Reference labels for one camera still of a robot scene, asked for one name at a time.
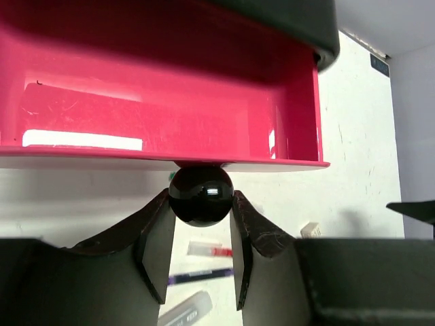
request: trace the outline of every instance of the blue pen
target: blue pen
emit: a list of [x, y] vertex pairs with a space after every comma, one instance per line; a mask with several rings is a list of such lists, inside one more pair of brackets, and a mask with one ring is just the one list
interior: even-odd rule
[[221, 268], [219, 270], [201, 270], [185, 274], [176, 274], [169, 277], [168, 285], [196, 282], [199, 280], [210, 280], [234, 275], [232, 268]]

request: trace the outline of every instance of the white surface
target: white surface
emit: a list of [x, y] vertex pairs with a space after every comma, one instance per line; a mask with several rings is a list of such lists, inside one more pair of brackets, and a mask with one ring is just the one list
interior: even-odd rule
[[[331, 237], [403, 237], [389, 79], [370, 68], [369, 53], [341, 37], [338, 62], [320, 76], [324, 170], [231, 173], [234, 186], [273, 223], [298, 235], [309, 221]], [[89, 170], [0, 170], [0, 236], [43, 236], [59, 246], [108, 228], [141, 208], [168, 184], [168, 173]], [[228, 218], [210, 228], [177, 221], [171, 273], [222, 268], [228, 258], [187, 256], [190, 240], [230, 246]], [[176, 285], [162, 312], [197, 291], [213, 310], [196, 325], [241, 325], [232, 278]]]
[[[435, 46], [392, 58], [391, 90], [403, 201], [435, 197]], [[433, 238], [432, 226], [405, 218], [407, 238]]]
[[435, 43], [433, 0], [335, 0], [341, 29], [391, 57]]

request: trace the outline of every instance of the scratch marks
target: scratch marks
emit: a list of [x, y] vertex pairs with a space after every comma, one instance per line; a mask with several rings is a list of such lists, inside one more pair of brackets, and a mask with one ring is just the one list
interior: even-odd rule
[[66, 109], [64, 108], [63, 111], [71, 110], [73, 107], [75, 107], [75, 105], [77, 104], [77, 102], [78, 102], [78, 101], [75, 101], [74, 104], [72, 104], [70, 107], [68, 107], [68, 108], [66, 108]]
[[272, 236], [275, 239], [275, 242], [277, 244], [277, 246], [281, 249], [285, 248], [285, 244], [283, 244], [281, 242], [281, 238], [285, 238], [287, 236], [286, 233], [282, 232], [282, 231], [278, 231], [278, 232], [274, 232], [274, 231], [265, 231], [265, 232], [261, 232], [260, 235], [257, 237], [257, 241], [263, 239], [263, 238], [267, 238], [269, 236]]
[[21, 107], [21, 109], [22, 109], [24, 112], [27, 112], [27, 113], [30, 114], [30, 115], [38, 115], [38, 114], [39, 114], [38, 112], [27, 111], [24, 107]]
[[369, 171], [368, 171], [368, 176], [371, 176], [372, 173], [375, 171], [375, 166], [373, 166]]
[[340, 141], [341, 141], [341, 145], [342, 145], [343, 144], [343, 134], [341, 132], [340, 125], [338, 125], [338, 132], [340, 133]]

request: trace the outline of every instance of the marker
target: marker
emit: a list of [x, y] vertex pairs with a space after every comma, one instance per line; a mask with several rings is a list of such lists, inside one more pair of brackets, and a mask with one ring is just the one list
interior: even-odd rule
[[208, 314], [212, 307], [210, 295], [206, 291], [196, 292], [162, 315], [157, 326], [191, 326]]
[[234, 275], [232, 268], [221, 268], [219, 270], [200, 270], [185, 274], [176, 274], [169, 277], [168, 285], [196, 282], [199, 280], [210, 280]]

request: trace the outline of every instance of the white wall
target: white wall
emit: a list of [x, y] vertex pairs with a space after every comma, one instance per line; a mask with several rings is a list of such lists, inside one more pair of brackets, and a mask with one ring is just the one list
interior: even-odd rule
[[[435, 199], [435, 45], [389, 61], [403, 201]], [[432, 227], [408, 217], [407, 238], [432, 238]]]
[[340, 29], [394, 57], [435, 42], [434, 0], [335, 0]]

